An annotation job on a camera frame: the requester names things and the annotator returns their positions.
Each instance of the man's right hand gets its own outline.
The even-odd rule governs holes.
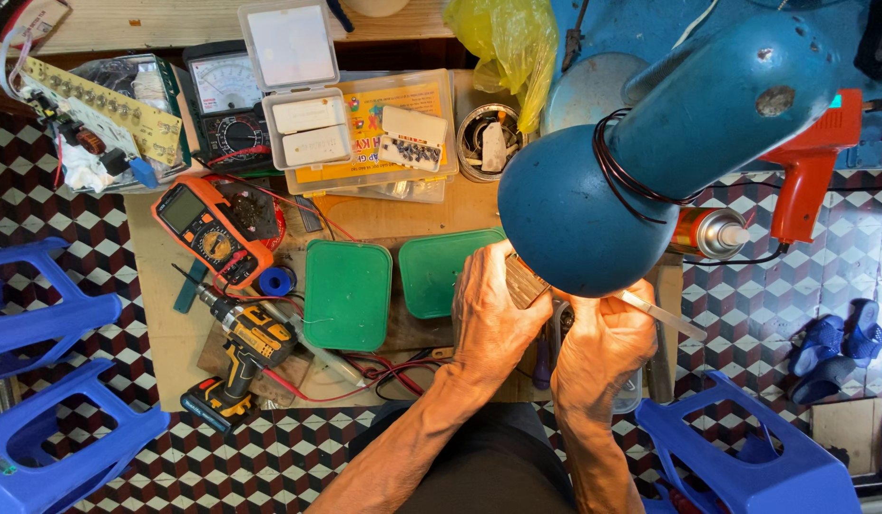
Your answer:
[[[654,302],[654,288],[643,279],[628,290]],[[653,318],[615,297],[561,295],[571,302],[574,324],[552,372],[552,400],[565,415],[608,425],[616,393],[657,349]]]

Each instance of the green plastic box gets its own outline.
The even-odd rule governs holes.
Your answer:
[[[377,244],[316,239],[305,259],[305,337],[317,347],[374,351],[387,337],[393,260]]]
[[[450,316],[454,283],[467,257],[505,239],[500,227],[410,239],[400,248],[406,308],[419,319]]]

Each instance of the orange heat gun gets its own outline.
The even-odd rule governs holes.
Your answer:
[[[784,167],[771,236],[781,243],[812,242],[815,218],[834,173],[837,154],[859,143],[863,95],[859,89],[840,89],[837,99],[817,122],[759,159]]]

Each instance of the checkered tile floor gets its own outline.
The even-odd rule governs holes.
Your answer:
[[[134,409],[158,402],[139,280],[119,195],[72,195],[52,190],[57,166],[53,146],[35,122],[0,112],[0,247],[55,235],[73,244],[60,265],[90,295],[117,293],[120,320],[87,334],[69,359],[19,377],[24,396],[59,380],[86,359],[104,356],[117,368],[103,375]],[[752,242],[744,257],[758,257],[776,243],[768,236],[776,190],[752,182],[776,176],[728,178],[743,187],[711,189],[703,206],[731,206],[751,219]],[[882,185],[882,173],[835,174],[834,186]],[[810,319],[847,314],[848,302],[874,298],[881,304],[882,192],[829,193],[812,244],[797,244],[782,260],[757,265],[703,268],[686,265],[683,312],[705,327],[705,344],[682,338],[676,395],[701,391],[705,369],[720,369],[797,427],[808,428],[807,412],[789,403],[786,365],[791,339]],[[0,278],[7,314],[52,305],[59,299],[37,272],[5,266]],[[882,397],[882,353],[869,369],[858,369],[841,398]],[[550,404],[539,417],[562,460],[565,454]],[[101,437],[107,424],[88,404],[59,409],[61,433],[48,445],[64,456]],[[122,477],[105,485],[73,511],[88,512],[298,512],[306,508],[346,463],[345,444],[371,423],[365,408],[265,412],[237,434],[223,438],[189,415],[173,415],[169,432],[150,442]],[[755,418],[730,405],[715,405],[686,417],[721,449],[738,449]],[[654,495],[657,456],[634,415],[616,416],[613,432],[639,489]]]

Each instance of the spray can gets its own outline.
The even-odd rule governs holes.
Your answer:
[[[669,251],[708,259],[729,259],[749,242],[745,218],[731,208],[685,207],[679,210]]]

